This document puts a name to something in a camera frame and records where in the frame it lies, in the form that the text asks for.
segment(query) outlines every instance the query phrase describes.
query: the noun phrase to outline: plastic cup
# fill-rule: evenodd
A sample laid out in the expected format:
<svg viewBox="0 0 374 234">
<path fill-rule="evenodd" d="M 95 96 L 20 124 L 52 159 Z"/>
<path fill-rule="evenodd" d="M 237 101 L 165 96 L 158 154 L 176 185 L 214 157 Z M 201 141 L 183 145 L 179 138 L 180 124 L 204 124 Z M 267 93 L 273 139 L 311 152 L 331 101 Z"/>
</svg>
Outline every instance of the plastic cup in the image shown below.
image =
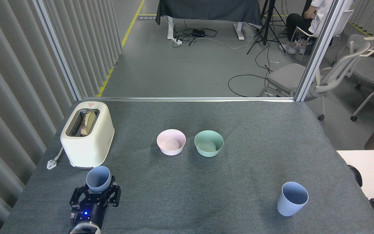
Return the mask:
<svg viewBox="0 0 374 234">
<path fill-rule="evenodd" d="M 286 182 L 282 185 L 276 208 L 283 216 L 295 215 L 308 202 L 307 190 L 296 182 Z"/>
<path fill-rule="evenodd" d="M 169 156 L 179 154 L 186 143 L 186 136 L 177 129 L 167 129 L 157 136 L 160 150 Z"/>
<path fill-rule="evenodd" d="M 102 192 L 109 187 L 111 179 L 109 168 L 97 166 L 87 174 L 86 184 L 92 192 Z"/>
<path fill-rule="evenodd" d="M 223 147 L 223 143 L 223 137 L 212 130 L 201 131 L 194 138 L 197 151 L 205 157 L 217 155 Z"/>
</svg>

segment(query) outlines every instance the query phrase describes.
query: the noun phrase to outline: black cloth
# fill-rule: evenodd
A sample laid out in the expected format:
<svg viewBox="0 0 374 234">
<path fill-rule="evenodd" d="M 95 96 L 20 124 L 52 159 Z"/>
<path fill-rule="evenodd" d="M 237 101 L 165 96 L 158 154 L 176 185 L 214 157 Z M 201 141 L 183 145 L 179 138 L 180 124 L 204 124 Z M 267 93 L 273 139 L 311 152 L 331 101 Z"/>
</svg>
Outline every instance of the black cloth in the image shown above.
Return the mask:
<svg viewBox="0 0 374 234">
<path fill-rule="evenodd" d="M 368 199 L 304 102 L 105 103 L 115 136 L 103 166 L 122 195 L 118 207 L 106 209 L 102 234 L 374 234 Z M 175 156 L 156 142 L 171 128 L 187 138 Z M 46 169 L 61 148 L 62 129 L 0 234 L 67 233 L 71 195 L 89 170 L 72 167 L 65 154 Z M 224 138 L 211 158 L 194 146 L 195 135 L 208 129 Z M 292 217 L 276 210 L 287 181 L 309 193 Z"/>
<path fill-rule="evenodd" d="M 178 19 L 225 20 L 262 25 L 261 10 L 255 0 L 160 0 L 156 22 L 161 16 Z"/>
<path fill-rule="evenodd" d="M 286 22 L 288 41 L 293 42 L 297 38 L 297 36 L 298 36 L 297 34 L 295 34 L 295 36 L 293 38 L 295 29 L 297 27 L 300 27 L 306 33 L 312 34 L 312 32 L 310 32 L 308 30 L 311 26 L 311 21 L 313 21 L 313 19 L 311 19 L 311 18 L 310 19 L 305 19 L 304 17 L 302 17 L 301 15 L 298 15 L 296 13 L 292 13 L 292 14 L 288 15 L 287 22 Z"/>
</svg>

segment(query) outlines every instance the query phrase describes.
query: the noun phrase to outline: toaster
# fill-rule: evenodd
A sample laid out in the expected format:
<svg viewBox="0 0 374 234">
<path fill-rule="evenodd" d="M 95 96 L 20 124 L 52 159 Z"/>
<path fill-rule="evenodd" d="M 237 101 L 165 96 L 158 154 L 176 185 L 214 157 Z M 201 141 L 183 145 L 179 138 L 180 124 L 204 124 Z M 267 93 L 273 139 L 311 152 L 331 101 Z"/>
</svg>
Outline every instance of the toaster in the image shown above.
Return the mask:
<svg viewBox="0 0 374 234">
<path fill-rule="evenodd" d="M 82 136 L 81 126 L 88 111 L 93 111 L 96 116 L 87 135 Z M 81 102 L 67 120 L 60 141 L 72 166 L 92 168 L 105 161 L 114 133 L 110 112 L 105 103 Z"/>
</svg>

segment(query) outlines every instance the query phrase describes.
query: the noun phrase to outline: green bowl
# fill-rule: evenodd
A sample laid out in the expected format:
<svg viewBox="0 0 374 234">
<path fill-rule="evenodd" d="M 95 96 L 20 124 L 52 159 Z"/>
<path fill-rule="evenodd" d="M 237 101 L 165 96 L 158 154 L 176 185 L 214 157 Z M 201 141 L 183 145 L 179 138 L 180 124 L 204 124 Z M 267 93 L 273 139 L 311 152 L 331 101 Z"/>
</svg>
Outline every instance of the green bowl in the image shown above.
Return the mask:
<svg viewBox="0 0 374 234">
<path fill-rule="evenodd" d="M 194 138 L 197 151 L 205 157 L 217 155 L 223 147 L 223 143 L 223 137 L 212 130 L 201 131 Z"/>
</svg>

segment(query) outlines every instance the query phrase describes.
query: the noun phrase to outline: gray floor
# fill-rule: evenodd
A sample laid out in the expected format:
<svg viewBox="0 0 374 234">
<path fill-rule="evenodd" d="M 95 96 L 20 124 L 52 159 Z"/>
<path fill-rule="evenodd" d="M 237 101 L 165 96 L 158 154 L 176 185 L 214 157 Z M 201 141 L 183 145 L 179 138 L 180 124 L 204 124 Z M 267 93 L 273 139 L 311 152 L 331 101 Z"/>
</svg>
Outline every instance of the gray floor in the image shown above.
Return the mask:
<svg viewBox="0 0 374 234">
<path fill-rule="evenodd" d="M 116 9 L 121 38 L 129 28 L 140 3 L 141 0 L 125 1 Z M 145 2 L 140 14 L 156 13 L 157 5 L 158 0 Z M 174 23 L 176 31 L 185 28 L 181 19 L 174 19 Z M 210 38 L 231 47 L 250 45 L 230 49 L 223 44 L 200 39 L 191 46 L 173 48 L 177 45 L 166 39 L 166 18 L 161 19 L 161 25 L 157 25 L 155 21 L 135 21 L 102 97 L 238 97 L 228 87 L 228 81 L 232 77 L 243 74 L 266 75 L 266 69 L 258 67 L 255 58 L 259 65 L 267 65 L 273 71 L 289 63 L 299 62 L 301 58 L 301 55 L 283 56 L 277 43 L 272 43 L 268 48 L 257 43 L 249 55 L 246 55 L 254 41 L 252 37 L 256 34 L 255 28 L 247 24 L 243 26 L 245 41 L 237 40 L 233 22 L 188 19 L 185 24 L 188 28 L 217 30 L 217 35 Z M 284 28 L 275 29 L 278 34 Z M 361 34 L 348 24 L 340 47 L 354 33 Z M 328 49 L 322 68 L 331 66 L 336 45 L 337 40 L 333 43 L 334 48 Z M 357 121 L 349 119 L 373 91 L 367 86 L 363 86 L 361 90 L 355 89 L 356 82 L 354 78 L 347 78 L 326 97 L 326 118 L 320 124 L 337 150 L 362 150 L 374 131 L 374 98 L 358 114 Z M 264 80 L 254 76 L 239 76 L 230 81 L 233 91 L 247 97 L 257 96 L 263 87 Z M 316 115 L 319 113 L 318 99 L 307 102 L 307 105 Z"/>
</svg>

